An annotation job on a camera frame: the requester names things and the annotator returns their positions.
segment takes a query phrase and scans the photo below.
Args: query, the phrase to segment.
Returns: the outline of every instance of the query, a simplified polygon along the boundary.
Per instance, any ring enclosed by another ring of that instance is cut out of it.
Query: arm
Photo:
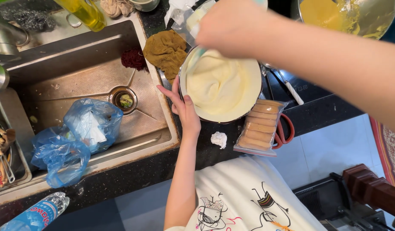
[[[220,0],[212,9],[200,22],[198,43],[290,71],[395,131],[394,44],[297,23],[253,1],[242,6],[237,0]]]
[[[172,184],[164,213],[164,230],[174,226],[186,226],[196,208],[195,164],[196,144],[200,133],[200,118],[188,95],[183,103],[178,93],[179,77],[173,82],[172,91],[158,85],[157,88],[169,97],[173,113],[179,115],[182,123],[183,138],[174,169]]]

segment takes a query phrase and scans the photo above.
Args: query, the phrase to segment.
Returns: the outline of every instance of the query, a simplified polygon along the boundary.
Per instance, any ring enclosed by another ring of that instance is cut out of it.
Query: plastic water bottle
[[[41,231],[65,211],[69,197],[63,192],[48,195],[0,227],[0,231]]]

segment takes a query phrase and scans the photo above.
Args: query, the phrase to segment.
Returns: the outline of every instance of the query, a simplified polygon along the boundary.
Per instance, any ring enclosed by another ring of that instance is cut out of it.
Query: red scissors handle
[[[286,139],[286,137],[284,135],[283,127],[282,127],[282,122],[279,119],[279,122],[277,123],[277,132],[276,132],[276,135],[275,135],[275,140],[277,142],[277,145],[273,146],[272,149],[278,149],[278,148],[282,147],[283,144],[288,144],[294,138],[294,126],[293,126],[293,123],[283,113],[280,115],[280,118],[282,118],[282,117],[287,121],[288,126],[290,127],[290,135]]]

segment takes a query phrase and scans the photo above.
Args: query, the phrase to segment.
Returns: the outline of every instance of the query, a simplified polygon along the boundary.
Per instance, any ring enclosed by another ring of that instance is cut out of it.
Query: black countertop
[[[269,7],[285,16],[290,15],[289,0],[270,0]],[[168,9],[168,0],[161,0],[154,11],[140,13],[148,37],[166,29],[163,18]],[[266,98],[270,98],[266,89],[263,93]],[[295,127],[295,136],[363,114],[363,112],[336,95],[290,108],[284,113],[292,120]],[[174,115],[174,118],[181,134],[179,117]],[[244,118],[231,124],[214,124],[202,121],[197,143],[196,170],[234,159],[241,155],[241,153],[233,151],[233,145],[241,133],[243,124]],[[211,134],[217,131],[224,132],[227,135],[225,149],[219,149],[218,145],[210,142]],[[65,211],[65,213],[70,213],[101,201],[169,180],[173,177],[178,151],[179,148],[175,148],[158,153],[151,157],[85,177],[73,186],[46,190],[27,198],[6,203],[0,206],[0,225],[53,192],[63,191],[72,197],[72,201]]]

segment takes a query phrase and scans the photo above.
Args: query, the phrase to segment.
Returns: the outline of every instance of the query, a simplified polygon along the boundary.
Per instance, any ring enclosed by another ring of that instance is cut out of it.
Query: cooking oil bottle
[[[106,26],[102,12],[92,0],[54,0],[78,18],[91,31],[97,32]]]

